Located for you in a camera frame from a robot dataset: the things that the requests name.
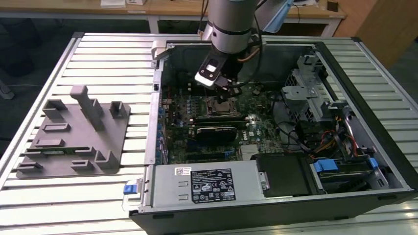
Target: blue latch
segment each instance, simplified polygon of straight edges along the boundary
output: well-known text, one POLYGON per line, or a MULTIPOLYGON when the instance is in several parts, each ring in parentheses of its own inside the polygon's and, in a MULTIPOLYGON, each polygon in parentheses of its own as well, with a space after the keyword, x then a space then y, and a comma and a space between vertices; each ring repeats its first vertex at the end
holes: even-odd
POLYGON ((317 172, 338 170, 337 163, 333 159, 321 159, 314 163, 317 172))
POLYGON ((379 164, 378 164, 378 161, 375 160, 375 158, 369 158, 369 162, 370 162, 373 169, 377 169, 379 167, 379 164))
POLYGON ((128 194, 136 194, 136 185, 126 185, 123 188, 123 194, 128 195, 128 194))

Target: motherboard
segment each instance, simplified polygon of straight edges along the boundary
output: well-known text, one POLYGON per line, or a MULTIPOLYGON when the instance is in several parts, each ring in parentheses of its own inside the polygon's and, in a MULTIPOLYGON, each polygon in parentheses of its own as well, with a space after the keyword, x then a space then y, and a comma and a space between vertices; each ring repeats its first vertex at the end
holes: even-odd
POLYGON ((218 103, 213 91, 189 84, 163 96, 170 164, 242 161, 257 153, 283 152, 263 86, 218 103))

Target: table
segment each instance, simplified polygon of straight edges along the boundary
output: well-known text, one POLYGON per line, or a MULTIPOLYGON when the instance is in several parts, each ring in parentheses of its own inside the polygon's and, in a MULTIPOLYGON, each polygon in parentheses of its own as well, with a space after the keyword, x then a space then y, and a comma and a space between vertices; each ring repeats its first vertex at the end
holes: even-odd
MULTIPOLYGON (((331 37, 346 14, 327 11, 326 2, 321 0, 319 7, 301 7, 299 14, 293 8, 285 22, 326 24, 322 36, 331 37)), ((198 21, 201 8, 202 0, 148 0, 144 5, 114 9, 100 8, 100 0, 0 0, 0 17, 147 20, 151 33, 159 33, 159 20, 198 21)))
MULTIPOLYGON (((144 173, 144 149, 150 119, 152 42, 198 40, 187 34, 87 33, 71 39, 23 125, 0 160, 2 234, 146 235, 122 210, 123 186, 144 173), (91 98, 100 103, 120 100, 131 106, 130 123, 115 175, 47 179, 16 178, 20 153, 31 145, 43 122, 42 107, 48 98, 75 102, 72 85, 88 85, 91 98)), ((267 42, 295 37, 266 36, 267 42)), ((362 94, 402 152, 418 170, 418 105, 377 61, 365 45, 351 38, 298 37, 298 41, 325 42, 351 82, 362 94)), ((333 79, 330 86, 343 94, 333 79)), ((414 235, 418 204, 412 200, 381 207, 353 219, 290 224, 237 231, 238 235, 414 235)))

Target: wooden desk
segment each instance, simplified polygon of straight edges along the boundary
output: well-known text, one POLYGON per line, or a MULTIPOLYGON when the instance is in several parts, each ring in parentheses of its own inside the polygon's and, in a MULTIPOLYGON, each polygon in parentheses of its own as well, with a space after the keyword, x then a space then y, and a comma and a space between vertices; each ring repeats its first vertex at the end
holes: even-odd
MULTIPOLYGON (((299 14, 293 8, 285 22, 326 24, 322 36, 331 37, 346 14, 325 10, 326 3, 301 7, 299 14)), ((151 33, 159 33, 159 20, 198 21, 201 8, 202 0, 148 0, 146 5, 114 9, 100 8, 100 0, 0 0, 0 17, 148 20, 151 33)))

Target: barcode sticker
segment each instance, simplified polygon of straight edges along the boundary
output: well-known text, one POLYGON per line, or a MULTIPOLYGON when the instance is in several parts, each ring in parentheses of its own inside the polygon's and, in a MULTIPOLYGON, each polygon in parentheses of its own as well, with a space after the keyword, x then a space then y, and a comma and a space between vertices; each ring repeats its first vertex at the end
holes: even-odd
POLYGON ((190 175, 191 167, 176 167, 175 175, 190 175))

